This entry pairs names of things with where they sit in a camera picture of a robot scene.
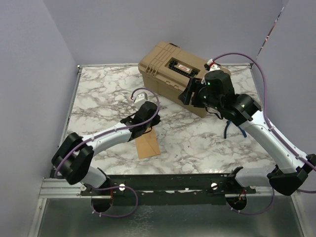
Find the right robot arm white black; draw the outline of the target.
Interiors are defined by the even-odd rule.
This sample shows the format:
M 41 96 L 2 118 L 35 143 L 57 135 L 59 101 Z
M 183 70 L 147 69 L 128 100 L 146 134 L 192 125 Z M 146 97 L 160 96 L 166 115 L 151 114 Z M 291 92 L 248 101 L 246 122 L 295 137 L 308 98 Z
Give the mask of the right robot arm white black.
M 190 78 L 179 100 L 197 108 L 210 107 L 251 135 L 274 159 L 275 166 L 238 168 L 227 180 L 227 188 L 238 193 L 244 187 L 272 187 L 292 195 L 316 166 L 316 156 L 296 148 L 264 118 L 261 106 L 247 94 L 236 94 L 229 74 L 215 70 L 203 79 Z

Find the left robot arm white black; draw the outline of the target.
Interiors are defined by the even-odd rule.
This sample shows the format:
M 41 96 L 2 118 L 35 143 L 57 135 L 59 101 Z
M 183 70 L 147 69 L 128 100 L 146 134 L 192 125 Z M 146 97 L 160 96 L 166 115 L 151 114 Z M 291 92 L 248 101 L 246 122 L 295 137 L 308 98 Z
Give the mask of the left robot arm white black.
M 109 129 L 85 136 L 73 132 L 66 137 L 51 160 L 56 168 L 55 174 L 60 173 L 61 178 L 70 185 L 81 182 L 103 195 L 109 189 L 109 182 L 100 168 L 91 166 L 92 158 L 108 148 L 140 137 L 159 122 L 158 106 L 146 101 L 136 113 Z

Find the brown paper envelope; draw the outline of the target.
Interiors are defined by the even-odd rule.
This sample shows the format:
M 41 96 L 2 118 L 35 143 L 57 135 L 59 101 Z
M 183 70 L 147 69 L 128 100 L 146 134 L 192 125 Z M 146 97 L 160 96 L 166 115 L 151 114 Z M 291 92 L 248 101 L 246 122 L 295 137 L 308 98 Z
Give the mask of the brown paper envelope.
M 154 128 L 148 129 L 145 134 L 135 140 L 139 159 L 160 155 L 160 149 Z

